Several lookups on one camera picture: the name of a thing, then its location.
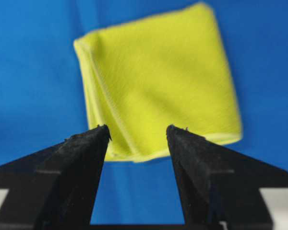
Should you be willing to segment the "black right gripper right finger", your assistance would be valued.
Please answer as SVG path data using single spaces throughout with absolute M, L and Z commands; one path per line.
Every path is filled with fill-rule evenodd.
M 288 230 L 288 172 L 170 125 L 166 130 L 185 225 Z

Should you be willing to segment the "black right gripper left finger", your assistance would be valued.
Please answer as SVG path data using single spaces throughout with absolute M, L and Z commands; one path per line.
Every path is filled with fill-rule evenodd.
M 83 230 L 110 141 L 106 125 L 0 165 L 0 230 Z

